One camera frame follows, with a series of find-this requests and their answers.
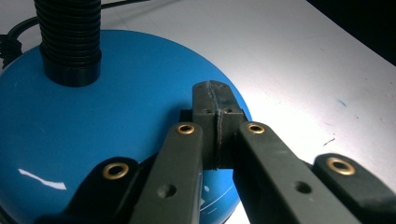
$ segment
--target screw hole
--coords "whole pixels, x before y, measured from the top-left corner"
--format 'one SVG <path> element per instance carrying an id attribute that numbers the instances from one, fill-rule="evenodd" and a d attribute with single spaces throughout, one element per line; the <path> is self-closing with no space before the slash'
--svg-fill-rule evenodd
<path id="1" fill-rule="evenodd" d="M 264 127 L 262 127 L 261 125 L 258 124 L 249 124 L 247 126 L 247 129 L 251 132 L 251 133 L 264 133 L 265 129 Z"/>
<path id="2" fill-rule="evenodd" d="M 129 166 L 122 162 L 110 163 L 103 169 L 103 177 L 109 180 L 120 179 L 128 174 Z"/>
<path id="3" fill-rule="evenodd" d="M 162 199 L 172 198 L 177 193 L 177 188 L 174 185 L 162 185 L 157 190 L 158 196 Z"/>
<path id="4" fill-rule="evenodd" d="M 303 194 L 309 194 L 312 192 L 312 188 L 305 182 L 298 181 L 294 184 L 294 188 Z"/>
<path id="5" fill-rule="evenodd" d="M 212 110 L 210 110 L 210 109 L 203 109 L 202 111 L 204 113 L 206 113 L 206 114 L 211 114 L 212 113 Z"/>
<path id="6" fill-rule="evenodd" d="M 190 124 L 182 124 L 177 127 L 177 132 L 182 134 L 190 134 L 194 132 L 194 126 Z"/>
<path id="7" fill-rule="evenodd" d="M 347 166 L 339 161 L 336 161 L 335 163 L 333 163 L 332 165 L 334 165 L 337 169 L 340 170 L 347 170 Z"/>

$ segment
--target dark background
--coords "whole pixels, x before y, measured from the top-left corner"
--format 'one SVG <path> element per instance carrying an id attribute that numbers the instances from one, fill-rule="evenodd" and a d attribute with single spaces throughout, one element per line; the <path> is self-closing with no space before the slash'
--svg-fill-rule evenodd
<path id="1" fill-rule="evenodd" d="M 396 3 L 384 0 L 307 0 L 348 33 L 396 66 Z"/>

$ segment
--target brass grommet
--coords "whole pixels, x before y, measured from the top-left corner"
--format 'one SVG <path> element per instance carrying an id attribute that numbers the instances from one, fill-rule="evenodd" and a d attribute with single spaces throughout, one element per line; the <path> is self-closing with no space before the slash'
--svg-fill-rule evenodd
<path id="1" fill-rule="evenodd" d="M 128 174 L 129 166 L 123 162 L 110 163 L 103 169 L 103 177 L 109 180 L 120 179 Z"/>
<path id="2" fill-rule="evenodd" d="M 355 167 L 341 159 L 331 157 L 326 160 L 326 163 L 330 169 L 340 175 L 354 175 L 356 173 Z"/>
<path id="3" fill-rule="evenodd" d="M 195 130 L 194 126 L 190 124 L 182 124 L 177 126 L 177 132 L 181 134 L 190 134 L 193 133 Z"/>
<path id="4" fill-rule="evenodd" d="M 247 130 L 251 133 L 264 133 L 265 129 L 259 124 L 250 123 L 247 125 Z"/>

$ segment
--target blue lamp base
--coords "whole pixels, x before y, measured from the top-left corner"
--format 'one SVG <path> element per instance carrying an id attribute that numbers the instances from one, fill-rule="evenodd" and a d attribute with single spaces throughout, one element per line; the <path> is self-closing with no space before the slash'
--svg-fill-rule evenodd
<path id="1" fill-rule="evenodd" d="M 248 112 L 217 67 L 175 42 L 102 31 L 101 51 L 101 75 L 86 87 L 47 78 L 39 48 L 0 76 L 0 204 L 19 223 L 62 212 L 101 161 L 156 153 L 198 82 L 227 83 Z M 204 172 L 201 223 L 224 222 L 238 202 L 232 171 Z"/>

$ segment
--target white table surface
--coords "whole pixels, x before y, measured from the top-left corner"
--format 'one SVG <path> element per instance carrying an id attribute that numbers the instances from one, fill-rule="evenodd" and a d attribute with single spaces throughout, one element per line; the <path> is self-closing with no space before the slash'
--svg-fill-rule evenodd
<path id="1" fill-rule="evenodd" d="M 33 0 L 0 0 L 0 34 L 34 15 Z M 102 28 L 198 52 L 298 157 L 341 153 L 396 191 L 396 67 L 304 0 L 152 0 L 103 10 Z M 35 27 L 19 40 L 40 38 Z M 241 206 L 227 223 L 248 223 Z"/>

